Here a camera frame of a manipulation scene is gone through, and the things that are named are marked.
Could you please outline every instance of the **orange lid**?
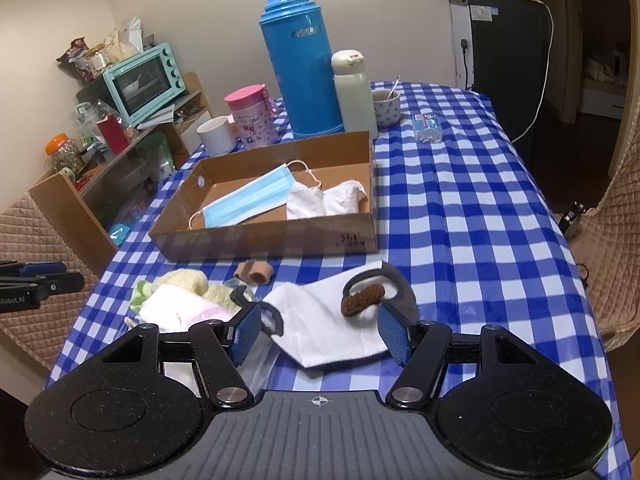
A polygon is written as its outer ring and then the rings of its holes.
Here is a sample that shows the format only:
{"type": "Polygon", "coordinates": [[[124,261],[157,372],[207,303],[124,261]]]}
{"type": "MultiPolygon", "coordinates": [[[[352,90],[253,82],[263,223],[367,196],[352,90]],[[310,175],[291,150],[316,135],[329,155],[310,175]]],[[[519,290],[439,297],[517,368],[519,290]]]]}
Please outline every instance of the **orange lid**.
{"type": "Polygon", "coordinates": [[[47,142],[46,146],[44,147],[44,151],[47,152],[47,155],[51,156],[57,150],[59,150],[60,146],[62,146],[68,140],[69,138],[66,136],[66,134],[57,134],[55,137],[53,137],[53,139],[47,142]]]}

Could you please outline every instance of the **blue checkered tablecloth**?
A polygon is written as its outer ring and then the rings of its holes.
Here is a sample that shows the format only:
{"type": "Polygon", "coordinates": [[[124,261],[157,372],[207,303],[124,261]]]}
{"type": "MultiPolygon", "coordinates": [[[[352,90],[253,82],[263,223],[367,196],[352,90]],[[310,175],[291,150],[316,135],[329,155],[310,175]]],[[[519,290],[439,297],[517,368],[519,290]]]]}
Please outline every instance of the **blue checkered tablecloth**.
{"type": "MultiPolygon", "coordinates": [[[[375,83],[382,88],[384,83],[375,83]]],[[[400,124],[375,142],[378,254],[274,258],[277,282],[311,283],[376,260],[409,279],[422,319],[447,323],[455,332],[479,333],[501,324],[560,364],[599,394],[614,428],[597,467],[610,480],[631,478],[620,417],[602,343],[573,257],[540,190],[495,119],[489,100],[473,92],[403,84],[400,124]],[[434,112],[444,142],[416,141],[410,115],[434,112]]],[[[283,139],[291,132],[283,112],[283,139]]],[[[118,250],[60,352],[49,384],[121,335],[131,288],[177,267],[167,262],[147,232],[189,170],[200,147],[161,186],[142,220],[118,250]]],[[[232,277],[239,260],[192,262],[213,282],[232,277]]],[[[443,393],[473,376],[473,365],[449,366],[443,393]]],[[[281,390],[377,389],[384,398],[400,373],[386,354],[366,364],[304,371],[281,354],[268,388],[281,390]]]]}

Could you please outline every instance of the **ear loop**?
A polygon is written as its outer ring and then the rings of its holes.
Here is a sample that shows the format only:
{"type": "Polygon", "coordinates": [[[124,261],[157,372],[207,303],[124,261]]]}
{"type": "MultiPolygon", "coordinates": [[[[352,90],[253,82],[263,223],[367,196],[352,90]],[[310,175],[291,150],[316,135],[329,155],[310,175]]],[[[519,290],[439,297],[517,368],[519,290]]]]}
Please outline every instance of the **ear loop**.
{"type": "MultiPolygon", "coordinates": [[[[322,186],[322,182],[320,182],[316,176],[313,174],[313,172],[309,169],[308,165],[306,164],[306,162],[303,162],[302,160],[296,159],[296,160],[292,160],[291,162],[287,163],[287,167],[289,167],[291,164],[295,164],[295,163],[299,163],[302,164],[305,167],[305,171],[311,175],[311,178],[313,180],[316,181],[316,185],[311,187],[310,189],[319,189],[322,186]]],[[[194,218],[196,218],[197,215],[199,215],[200,213],[202,213],[204,211],[203,209],[199,209],[197,210],[194,214],[191,215],[191,217],[189,218],[189,230],[192,230],[193,227],[191,227],[191,222],[193,221],[194,218]]]]}
{"type": "Polygon", "coordinates": [[[312,171],[309,169],[309,167],[308,167],[308,165],[306,164],[306,162],[303,162],[302,160],[298,160],[298,159],[296,159],[296,160],[292,160],[291,162],[288,162],[288,163],[287,163],[287,167],[289,167],[291,164],[295,164],[296,162],[297,162],[297,163],[299,163],[299,164],[302,164],[302,165],[305,167],[306,172],[307,172],[309,175],[311,175],[311,178],[312,178],[313,180],[315,180],[315,181],[317,182],[317,184],[316,184],[315,186],[311,187],[310,189],[319,189],[319,188],[322,186],[322,182],[320,182],[320,181],[316,178],[316,176],[315,176],[315,175],[312,173],[312,171]]]}

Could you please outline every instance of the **cardboard box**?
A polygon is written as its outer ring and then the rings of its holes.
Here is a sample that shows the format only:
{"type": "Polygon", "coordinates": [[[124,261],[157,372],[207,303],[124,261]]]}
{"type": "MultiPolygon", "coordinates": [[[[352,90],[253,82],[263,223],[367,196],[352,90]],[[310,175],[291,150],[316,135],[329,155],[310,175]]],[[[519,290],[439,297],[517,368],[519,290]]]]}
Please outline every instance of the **cardboard box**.
{"type": "MultiPolygon", "coordinates": [[[[375,252],[372,158],[368,132],[206,158],[171,197],[149,236],[172,261],[375,252]],[[304,160],[322,182],[322,189],[350,179],[361,182],[367,197],[360,201],[359,213],[287,220],[286,206],[281,206],[238,225],[210,229],[204,227],[202,215],[197,215],[189,229],[189,218],[204,205],[292,160],[304,160]]],[[[290,170],[297,181],[315,185],[301,165],[292,165],[290,170]]]]}

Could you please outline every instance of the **door frame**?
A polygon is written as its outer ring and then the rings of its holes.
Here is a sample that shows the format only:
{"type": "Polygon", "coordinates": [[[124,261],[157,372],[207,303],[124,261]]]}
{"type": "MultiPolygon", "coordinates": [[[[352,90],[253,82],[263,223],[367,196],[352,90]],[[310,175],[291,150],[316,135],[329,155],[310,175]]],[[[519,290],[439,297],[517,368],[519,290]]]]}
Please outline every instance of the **door frame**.
{"type": "Polygon", "coordinates": [[[582,87],[582,0],[564,0],[566,8],[566,77],[564,79],[564,104],[558,119],[574,124],[580,106],[582,87]]]}
{"type": "Polygon", "coordinates": [[[640,0],[629,0],[631,6],[631,50],[629,54],[629,81],[626,85],[625,109],[623,111],[618,140],[613,150],[609,165],[609,176],[613,178],[626,147],[626,141],[633,125],[636,103],[640,99],[640,62],[638,62],[638,46],[640,46],[640,28],[638,27],[640,0]]]}

